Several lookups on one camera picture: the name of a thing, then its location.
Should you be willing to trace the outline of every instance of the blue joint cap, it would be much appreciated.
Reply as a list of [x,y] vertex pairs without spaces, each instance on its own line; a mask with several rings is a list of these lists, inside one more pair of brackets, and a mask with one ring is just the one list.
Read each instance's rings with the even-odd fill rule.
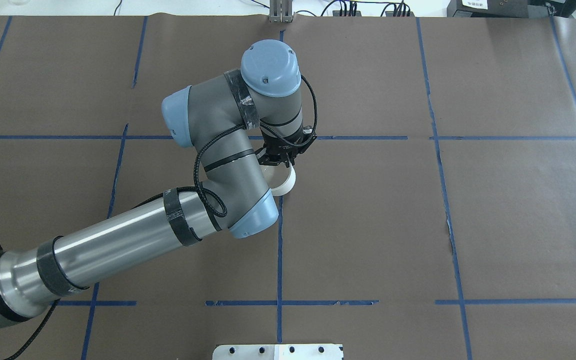
[[271,98],[291,95],[302,84],[295,51],[276,39],[257,41],[244,52],[241,76],[252,90]]
[[279,210],[277,210],[273,194],[268,189],[261,199],[230,227],[230,232],[236,239],[244,239],[270,228],[277,218],[279,218]]
[[190,148],[190,127],[188,125],[188,94],[190,86],[167,96],[161,102],[161,113],[164,116],[172,139],[182,148]]

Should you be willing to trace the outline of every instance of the metal bracket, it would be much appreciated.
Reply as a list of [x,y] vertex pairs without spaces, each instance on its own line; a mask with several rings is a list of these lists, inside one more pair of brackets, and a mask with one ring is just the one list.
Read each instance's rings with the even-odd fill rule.
[[270,0],[271,23],[293,22],[293,0]]
[[212,360],[343,360],[341,344],[220,345]]

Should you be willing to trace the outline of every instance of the light blue plastic cap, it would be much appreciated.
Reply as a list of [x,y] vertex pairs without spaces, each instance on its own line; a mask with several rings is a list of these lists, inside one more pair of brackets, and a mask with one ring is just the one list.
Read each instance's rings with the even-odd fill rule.
[[268,189],[268,192],[263,194],[261,199],[230,227],[230,232],[236,239],[244,239],[270,228],[277,218],[279,218],[279,211],[273,194]]
[[271,98],[288,96],[302,84],[295,51],[276,39],[257,41],[244,52],[241,76],[254,91]]
[[161,102],[161,113],[164,116],[172,139],[182,148],[193,146],[190,140],[190,128],[188,126],[188,94],[190,86],[181,89]]

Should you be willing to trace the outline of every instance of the white floor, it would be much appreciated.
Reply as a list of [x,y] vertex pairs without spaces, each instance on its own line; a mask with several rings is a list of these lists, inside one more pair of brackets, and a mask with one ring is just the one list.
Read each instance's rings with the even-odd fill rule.
[[[27,2],[23,5],[14,3]],[[269,0],[259,0],[268,4]],[[321,14],[328,0],[294,0],[293,10]],[[416,16],[446,16],[450,0],[406,0]],[[0,0],[0,15],[26,16],[108,16],[119,0]],[[327,14],[338,9],[334,4]],[[379,16],[383,4],[359,4],[362,16]],[[176,15],[250,15],[268,14],[268,9],[250,0],[123,0],[118,15],[144,16],[155,13]]]

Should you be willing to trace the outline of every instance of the robotic arm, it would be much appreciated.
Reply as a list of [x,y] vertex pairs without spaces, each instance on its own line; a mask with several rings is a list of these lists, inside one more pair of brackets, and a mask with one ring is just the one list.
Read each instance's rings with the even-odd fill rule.
[[[240,70],[165,98],[162,113],[174,140],[197,150],[194,186],[169,189],[32,250],[4,252],[0,246],[0,328],[218,231],[242,239],[274,224],[279,213],[260,164],[294,164],[316,139],[313,128],[303,127],[301,82],[295,52],[265,39],[246,50]],[[264,144],[254,151],[246,130],[258,127]]]

